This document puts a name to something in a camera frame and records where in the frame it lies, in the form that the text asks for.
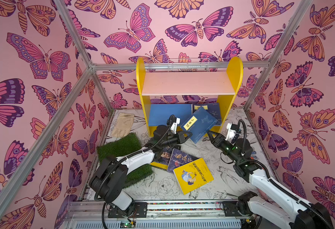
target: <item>yellow book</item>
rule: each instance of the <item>yellow book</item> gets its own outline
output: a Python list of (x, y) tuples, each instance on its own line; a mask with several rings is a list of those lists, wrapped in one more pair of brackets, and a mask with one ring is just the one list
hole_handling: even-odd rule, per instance
[(213, 176), (203, 158), (175, 168), (174, 174), (184, 195), (213, 181)]

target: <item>book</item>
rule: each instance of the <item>book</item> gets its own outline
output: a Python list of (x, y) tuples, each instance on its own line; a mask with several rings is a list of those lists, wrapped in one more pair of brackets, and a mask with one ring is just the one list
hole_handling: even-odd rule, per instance
[(208, 113), (211, 114), (211, 116), (217, 119), (217, 123), (215, 126), (220, 126), (222, 124), (221, 110), (219, 108), (219, 103), (203, 103), (203, 104), (193, 103), (193, 113), (201, 106), (205, 110), (207, 110)]
[(190, 139), (197, 143), (217, 122), (203, 107), (199, 107), (192, 116), (182, 123), (182, 130), (192, 132)]
[(173, 149), (179, 150), (181, 149), (181, 145), (174, 145), (173, 147), (165, 147), (163, 149), (161, 157), (158, 160), (151, 162), (150, 165), (160, 169), (167, 170)]
[(148, 125), (166, 125), (171, 115), (180, 118), (180, 122), (187, 120), (193, 113), (192, 104), (151, 104)]
[(213, 181), (213, 176), (203, 158), (175, 168), (174, 174), (184, 195)]
[(186, 163), (195, 161), (197, 159), (198, 159), (197, 157), (192, 156), (183, 151), (180, 151), (179, 149), (173, 149), (169, 165), (167, 166), (167, 171), (169, 173), (174, 173), (175, 168), (180, 167)]

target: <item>artificial grass mat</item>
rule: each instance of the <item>artificial grass mat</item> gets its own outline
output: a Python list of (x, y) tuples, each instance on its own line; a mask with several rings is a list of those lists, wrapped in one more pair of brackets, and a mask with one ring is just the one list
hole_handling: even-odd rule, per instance
[[(97, 153), (101, 162), (106, 156), (113, 155), (115, 157), (125, 156), (141, 149), (141, 143), (135, 133), (130, 133), (118, 141), (107, 143), (99, 146)], [(127, 175), (124, 188), (134, 185), (135, 183), (145, 179), (153, 173), (150, 164), (145, 164)]]

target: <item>beige cloth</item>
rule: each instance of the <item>beige cloth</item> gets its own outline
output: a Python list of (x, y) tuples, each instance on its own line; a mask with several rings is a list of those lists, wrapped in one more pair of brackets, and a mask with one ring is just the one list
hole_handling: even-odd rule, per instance
[(112, 137), (124, 137), (127, 136), (132, 128), (134, 121), (134, 114), (119, 113), (116, 119), (116, 124), (113, 131), (111, 132)]

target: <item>dark blue book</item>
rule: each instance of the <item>dark blue book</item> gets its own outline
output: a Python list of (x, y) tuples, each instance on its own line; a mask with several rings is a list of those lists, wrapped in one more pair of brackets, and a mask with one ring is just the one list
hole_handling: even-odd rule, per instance
[(180, 123), (192, 116), (192, 104), (151, 104), (149, 126), (166, 125), (171, 115), (180, 118)]
[(192, 116), (180, 122), (182, 130), (192, 132), (190, 139), (197, 143), (217, 122), (203, 107), (199, 107)]
[(173, 153), (171, 154), (169, 165), (167, 166), (167, 171), (169, 173), (174, 173), (175, 168), (190, 163), (196, 159), (198, 158), (174, 148)]
[(217, 119), (217, 123), (216, 123), (215, 126), (220, 126), (222, 124), (221, 110), (219, 108), (219, 103), (203, 103), (203, 104), (194, 103), (193, 104), (193, 113), (201, 106), (206, 111), (208, 111), (208, 113), (210, 113), (211, 116), (213, 116), (213, 117), (215, 117), (215, 119)]

